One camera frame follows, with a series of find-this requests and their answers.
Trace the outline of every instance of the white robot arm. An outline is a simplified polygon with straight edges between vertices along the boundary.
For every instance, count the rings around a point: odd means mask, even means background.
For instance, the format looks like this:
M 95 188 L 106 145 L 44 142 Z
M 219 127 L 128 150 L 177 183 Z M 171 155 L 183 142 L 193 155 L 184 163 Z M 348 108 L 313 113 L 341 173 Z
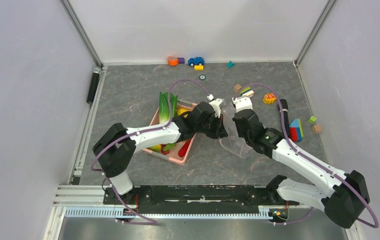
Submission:
M 116 123 L 106 132 L 93 148 L 96 155 L 119 137 L 129 136 L 119 142 L 120 146 L 114 145 L 98 159 L 104 174 L 120 195 L 133 189 L 126 168 L 135 152 L 157 144 L 185 141 L 192 138 L 195 133 L 204 133 L 212 139 L 228 136 L 220 112 L 220 106 L 224 101 L 220 98 L 212 98 L 209 98 L 211 100 L 209 103 L 198 104 L 187 113 L 186 117 L 174 117 L 168 126 L 160 124 L 141 128 L 124 128 L 122 124 Z M 238 136 L 244 138 L 247 145 L 257 153 L 291 167 L 314 184 L 299 183 L 278 175 L 266 187 L 268 198 L 278 205 L 285 201 L 294 201 L 312 206 L 324 211 L 336 224 L 350 228 L 365 206 L 334 175 L 345 176 L 345 180 L 369 202 L 364 177 L 357 171 L 347 174 L 343 170 L 332 167 L 300 149 L 291 140 L 285 139 L 280 131 L 264 127 L 253 111 L 248 97 L 234 98 L 233 105 L 236 109 L 233 121 Z M 301 153 L 316 164 L 301 157 Z M 332 174 L 318 165 L 329 169 Z

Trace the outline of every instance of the white wall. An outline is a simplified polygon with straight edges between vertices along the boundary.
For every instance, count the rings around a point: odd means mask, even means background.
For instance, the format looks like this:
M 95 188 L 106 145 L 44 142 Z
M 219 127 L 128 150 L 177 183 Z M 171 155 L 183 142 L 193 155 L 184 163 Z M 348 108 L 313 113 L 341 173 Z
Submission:
M 301 74 L 329 160 L 366 177 L 380 220 L 380 1 L 338 1 Z M 362 217 L 371 220 L 368 211 Z M 380 239 L 380 228 L 362 232 Z
M 60 1 L 0 1 L 0 240 L 42 238 L 93 66 Z
M 326 0 L 70 0 L 105 63 L 292 61 Z

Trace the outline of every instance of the red lego brick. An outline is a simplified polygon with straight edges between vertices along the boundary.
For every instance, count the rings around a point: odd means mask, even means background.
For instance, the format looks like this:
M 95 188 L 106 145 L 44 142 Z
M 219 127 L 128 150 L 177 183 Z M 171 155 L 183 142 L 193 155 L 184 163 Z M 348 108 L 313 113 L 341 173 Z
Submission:
M 298 138 L 297 138 L 297 129 L 295 127 L 291 127 L 290 128 L 290 139 L 291 141 L 293 142 L 297 142 Z

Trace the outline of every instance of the blue toy car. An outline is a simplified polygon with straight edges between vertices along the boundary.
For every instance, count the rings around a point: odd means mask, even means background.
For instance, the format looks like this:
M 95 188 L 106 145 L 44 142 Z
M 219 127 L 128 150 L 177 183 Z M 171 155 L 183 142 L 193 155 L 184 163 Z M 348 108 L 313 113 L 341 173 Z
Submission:
M 200 56 L 192 57 L 188 60 L 188 65 L 194 67 L 194 65 L 204 65 L 204 59 Z

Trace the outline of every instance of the red toy pepper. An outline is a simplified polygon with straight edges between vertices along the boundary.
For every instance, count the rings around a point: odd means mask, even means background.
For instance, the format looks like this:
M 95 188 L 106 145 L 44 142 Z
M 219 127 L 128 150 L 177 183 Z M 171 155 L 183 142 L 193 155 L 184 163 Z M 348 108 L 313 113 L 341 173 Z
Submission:
M 188 147 L 190 146 L 191 140 L 185 142 L 184 146 L 179 150 L 178 156 L 183 157 L 187 153 Z

